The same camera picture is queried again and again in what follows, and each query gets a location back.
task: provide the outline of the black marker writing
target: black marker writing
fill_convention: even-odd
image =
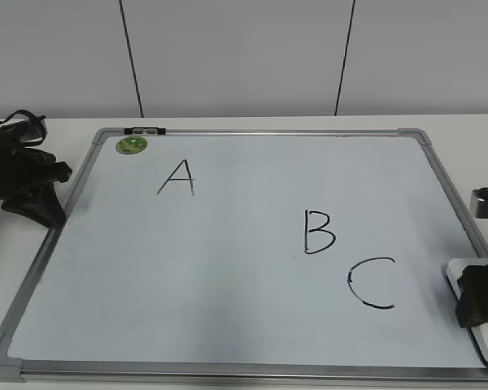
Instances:
[[[374,305],[373,303],[364,301],[359,297],[359,295],[356,293],[356,291],[352,288],[352,272],[355,270],[355,268],[361,266],[362,264],[365,264],[366,262],[373,262],[374,260],[389,260],[391,262],[396,263],[396,261],[393,258],[367,258],[365,260],[362,260],[361,262],[357,262],[350,270],[349,274],[347,275],[347,285],[349,286],[349,289],[351,290],[351,293],[358,298],[361,303],[364,305],[373,307],[374,309],[380,309],[380,310],[388,310],[388,309],[393,309],[396,306],[395,305],[387,305],[387,306],[380,306],[380,305]]]
[[[325,222],[323,224],[321,224],[319,227],[310,229],[309,228],[309,216],[313,215],[313,214],[323,215],[325,217]],[[305,232],[304,232],[304,241],[305,241],[304,247],[305,247],[305,253],[306,254],[318,254],[319,252],[328,249],[332,244],[334,244],[334,242],[336,241],[336,235],[334,233],[330,232],[329,230],[324,229],[327,225],[329,225],[329,222],[331,222],[331,218],[326,213],[322,213],[321,211],[315,211],[315,210],[306,210],[306,224],[305,224],[306,227],[305,227]],[[315,249],[315,250],[309,250],[309,243],[308,243],[307,238],[308,238],[310,233],[314,233],[314,232],[323,232],[323,233],[328,234],[330,236],[331,241],[326,246],[324,246],[323,248]]]
[[[186,169],[186,173],[188,174],[188,179],[186,179],[186,178],[173,179],[173,176],[176,174],[176,172],[179,170],[179,168],[181,167],[182,164],[185,164],[185,169]],[[159,195],[161,193],[161,191],[163,191],[164,186],[169,181],[189,181],[190,182],[190,189],[192,191],[192,196],[194,196],[194,180],[195,179],[192,179],[192,175],[190,173],[190,167],[188,166],[188,160],[184,159],[179,163],[177,168],[173,170],[172,174],[165,180],[165,182],[163,183],[163,185],[161,186],[161,188],[157,192],[157,195]]]

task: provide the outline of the white table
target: white table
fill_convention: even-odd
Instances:
[[[77,171],[93,135],[105,127],[159,126],[184,129],[395,129],[422,128],[468,204],[472,189],[488,186],[488,115],[405,115],[281,118],[48,119],[42,148]],[[57,184],[60,199],[70,183]],[[477,224],[488,242],[488,220]],[[46,234],[30,220],[0,210],[0,322]],[[170,385],[122,383],[0,383],[0,389],[169,388]],[[194,386],[173,385],[174,388]]]

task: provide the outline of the black strap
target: black strap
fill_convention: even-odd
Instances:
[[[31,111],[27,111],[27,110],[17,110],[15,112],[13,112],[11,115],[9,115],[7,118],[5,118],[4,120],[0,120],[0,124],[5,124],[7,122],[9,122],[11,119],[13,119],[15,116],[17,115],[22,115],[24,116],[25,118],[27,118],[27,120],[34,126],[36,126],[36,128],[38,129],[38,132],[40,133],[40,140],[38,141],[27,141],[27,142],[21,142],[21,144],[23,146],[27,146],[27,147],[30,147],[30,146],[39,146],[41,145],[41,143],[46,139],[47,137],[47,130],[46,130],[46,127],[43,125],[42,123],[42,120],[45,118],[45,116],[40,116],[40,117],[37,117],[35,116],[35,114],[33,114]]]

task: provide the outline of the green sticker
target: green sticker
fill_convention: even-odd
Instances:
[[[137,154],[148,146],[148,142],[142,136],[127,136],[115,144],[115,149],[121,154]]]

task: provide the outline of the white wall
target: white wall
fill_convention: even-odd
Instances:
[[[351,0],[124,0],[146,116],[332,115]]]
[[[332,115],[353,0],[123,0],[146,116]],[[0,0],[0,116],[139,116],[116,0]],[[339,115],[488,113],[488,0],[357,0]]]
[[[488,113],[488,0],[358,0],[340,115]]]
[[[116,1],[0,0],[0,116],[137,116]]]

